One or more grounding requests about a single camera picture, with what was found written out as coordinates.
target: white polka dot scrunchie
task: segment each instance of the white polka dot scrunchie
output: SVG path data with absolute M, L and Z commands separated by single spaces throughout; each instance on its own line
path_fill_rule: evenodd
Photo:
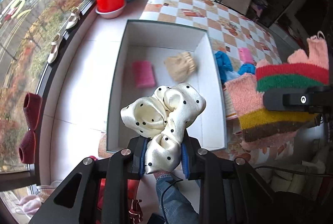
M 173 171 L 180 163 L 181 143 L 189 127 L 206 107 L 206 100 L 188 83 L 160 86 L 123 108 L 124 124 L 151 138 L 144 156 L 145 172 Z

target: metal screw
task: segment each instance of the metal screw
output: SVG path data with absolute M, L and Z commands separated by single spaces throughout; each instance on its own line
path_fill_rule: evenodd
M 237 164 L 239 164 L 239 165 L 244 165 L 245 164 L 245 159 L 243 159 L 242 157 L 237 157 L 236 159 L 235 159 L 235 162 L 237 163 Z
M 93 160 L 90 157 L 87 157 L 87 158 L 83 159 L 83 164 L 85 164 L 85 165 L 89 165 L 92 162 L 93 162 Z
M 304 104 L 306 102 L 306 97 L 304 95 L 301 96 L 301 103 Z
M 130 149 L 122 149 L 122 155 L 129 155 L 131 153 Z
M 208 153 L 208 151 L 206 150 L 206 149 L 203 149 L 203 148 L 199 148 L 198 149 L 198 154 L 199 155 L 205 155 L 205 154 L 207 154 Z

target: white tile floor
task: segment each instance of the white tile floor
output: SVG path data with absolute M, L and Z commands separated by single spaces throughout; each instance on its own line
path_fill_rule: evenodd
M 87 31 L 70 64 L 58 99 L 50 152 L 51 181 L 63 180 L 89 155 L 98 156 L 101 131 L 107 120 L 111 81 L 120 41 L 128 19 L 139 19 L 148 0 L 134 0 L 123 14 L 112 20 L 97 17 Z M 199 210 L 199 188 L 194 181 L 179 188 Z M 155 178 L 145 175 L 138 198 L 144 222 L 159 212 Z

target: person's leg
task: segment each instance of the person's leg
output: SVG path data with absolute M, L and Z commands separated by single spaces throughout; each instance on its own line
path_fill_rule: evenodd
M 175 180 L 170 173 L 162 173 L 156 178 L 156 192 L 159 198 L 159 207 L 162 212 L 162 193 Z M 169 224 L 196 224 L 199 223 L 199 215 L 193 209 L 191 203 L 178 190 L 177 185 L 170 187 L 163 196 L 163 206 Z

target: box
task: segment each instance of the box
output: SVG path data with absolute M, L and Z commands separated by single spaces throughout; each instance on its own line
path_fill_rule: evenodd
M 226 147 L 226 119 L 219 71 L 205 30 L 180 24 L 150 20 L 128 20 L 120 45 L 109 100 L 107 151 L 127 148 L 138 134 L 127 128 L 120 110 L 141 97 L 150 97 L 158 86 L 177 85 L 169 76 L 164 60 L 188 51 L 197 64 L 196 72 L 186 80 L 205 99 L 206 109 L 187 128 L 189 136 L 208 150 Z M 156 87 L 136 88 L 132 71 L 135 61 L 150 61 Z

